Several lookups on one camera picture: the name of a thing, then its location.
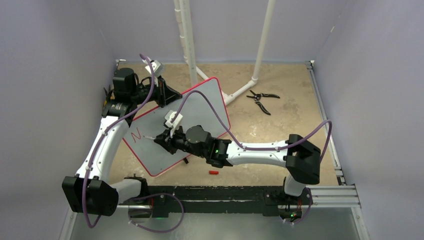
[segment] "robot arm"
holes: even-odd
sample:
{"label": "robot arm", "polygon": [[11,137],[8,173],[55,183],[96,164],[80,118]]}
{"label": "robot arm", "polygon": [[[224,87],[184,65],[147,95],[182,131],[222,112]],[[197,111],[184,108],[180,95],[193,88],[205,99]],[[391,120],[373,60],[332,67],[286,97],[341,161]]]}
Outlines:
{"label": "robot arm", "polygon": [[205,158],[207,164],[217,168],[240,164],[268,164],[287,168],[290,173],[284,184],[287,195],[298,197],[306,185],[320,182],[321,150],[318,147],[305,141],[289,149],[276,148],[302,139],[297,134],[290,134],[286,141],[241,144],[251,148],[276,148],[275,150],[246,150],[231,140],[212,137],[200,125],[189,128],[186,133],[180,126],[171,137],[172,130],[166,129],[154,140],[171,154],[181,150]]}
{"label": "robot arm", "polygon": [[[94,144],[75,176],[66,176],[62,182],[63,192],[74,212],[83,212],[83,182],[89,168],[89,159],[102,135],[104,135],[104,138],[99,143],[87,178],[86,212],[111,216],[119,203],[145,194],[142,190],[146,189],[143,185],[147,183],[143,178],[128,177],[122,182],[113,185],[107,184],[112,161],[122,138],[130,128],[134,116],[118,122],[108,133],[105,132],[105,129],[116,120],[128,115],[137,108],[137,105],[145,101],[152,85],[153,91],[149,101],[155,101],[162,108],[182,98],[182,95],[167,86],[165,80],[161,77],[161,73],[164,71],[163,65],[158,61],[151,61],[151,65],[154,75],[158,77],[155,77],[155,79],[147,77],[141,82],[131,68],[121,68],[115,72],[113,77],[114,89],[106,93],[106,103],[103,106],[102,119]],[[144,85],[143,81],[147,79],[149,79],[149,83]]]}

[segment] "pliers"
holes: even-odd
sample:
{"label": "pliers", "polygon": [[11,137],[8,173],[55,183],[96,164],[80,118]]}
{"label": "pliers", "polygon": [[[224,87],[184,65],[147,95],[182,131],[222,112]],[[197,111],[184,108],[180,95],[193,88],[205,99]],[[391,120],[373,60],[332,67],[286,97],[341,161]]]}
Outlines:
{"label": "pliers", "polygon": [[276,99],[279,99],[280,96],[278,96],[276,94],[271,94],[271,93],[259,93],[259,94],[256,94],[252,90],[250,90],[250,92],[253,94],[253,96],[246,96],[246,97],[251,98],[251,99],[254,99],[254,103],[257,104],[260,107],[260,109],[262,110],[262,112],[264,114],[271,115],[271,113],[265,109],[264,105],[262,105],[262,103],[259,100],[261,100],[262,97],[264,97],[264,98],[276,98]]}

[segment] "light purple wall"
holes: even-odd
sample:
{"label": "light purple wall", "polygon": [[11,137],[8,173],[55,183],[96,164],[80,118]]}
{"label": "light purple wall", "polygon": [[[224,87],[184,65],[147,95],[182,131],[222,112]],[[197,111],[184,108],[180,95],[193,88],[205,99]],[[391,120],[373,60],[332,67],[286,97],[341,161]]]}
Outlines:
{"label": "light purple wall", "polygon": [[371,239],[423,239],[424,2],[350,0],[314,70]]}
{"label": "light purple wall", "polygon": [[0,239],[58,239],[114,58],[83,0],[3,1],[0,33]]}
{"label": "light purple wall", "polygon": [[[88,0],[116,58],[138,61],[143,51],[162,61],[183,61],[171,0]],[[199,62],[254,61],[268,1],[192,0]],[[264,61],[315,59],[347,0],[277,1]]]}

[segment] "beige textured floor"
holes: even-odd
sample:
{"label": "beige textured floor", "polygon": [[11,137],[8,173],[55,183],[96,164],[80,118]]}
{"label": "beige textured floor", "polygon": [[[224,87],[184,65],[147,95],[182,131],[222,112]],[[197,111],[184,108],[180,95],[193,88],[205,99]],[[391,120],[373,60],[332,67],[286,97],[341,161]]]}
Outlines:
{"label": "beige textured floor", "polygon": [[[140,76],[148,74],[142,64],[121,64]],[[219,79],[222,90],[231,94],[246,84],[252,76],[253,64],[199,64],[209,77]],[[190,87],[190,76],[185,64],[168,64],[162,75],[166,83],[179,92]],[[303,64],[263,64],[259,81],[252,90],[256,93],[277,94],[281,99],[262,98],[260,101],[271,113],[262,113],[254,100],[238,97],[227,106],[231,131],[240,142],[269,143],[286,140],[289,134],[306,136],[321,123],[309,73]],[[150,102],[138,114],[155,106]],[[322,148],[325,143],[324,130],[320,130],[310,141]],[[110,171],[110,183],[121,181],[126,176],[137,174],[147,179],[149,185],[208,185],[208,186],[259,186],[282,185],[288,171],[285,168],[263,164],[244,164],[233,167],[214,168],[204,159],[188,158],[189,164],[180,162],[163,174],[152,177],[122,141]],[[209,170],[219,171],[209,175]],[[331,155],[328,152],[321,163],[320,185],[338,185]]]}

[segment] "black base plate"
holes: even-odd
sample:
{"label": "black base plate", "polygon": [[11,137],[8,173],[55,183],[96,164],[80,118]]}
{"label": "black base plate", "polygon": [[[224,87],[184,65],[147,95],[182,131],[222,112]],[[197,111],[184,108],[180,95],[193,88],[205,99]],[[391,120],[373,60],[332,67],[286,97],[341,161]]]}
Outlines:
{"label": "black base plate", "polygon": [[[262,214],[271,217],[280,215],[278,205],[293,206],[299,200],[281,197],[284,194],[282,186],[149,186],[148,191],[150,194],[174,194],[182,202],[185,213]],[[309,203],[307,194],[304,189],[300,196],[303,203]],[[171,197],[153,199],[153,218],[166,218],[169,213],[181,212],[180,205]],[[124,204],[136,205],[130,200]]]}

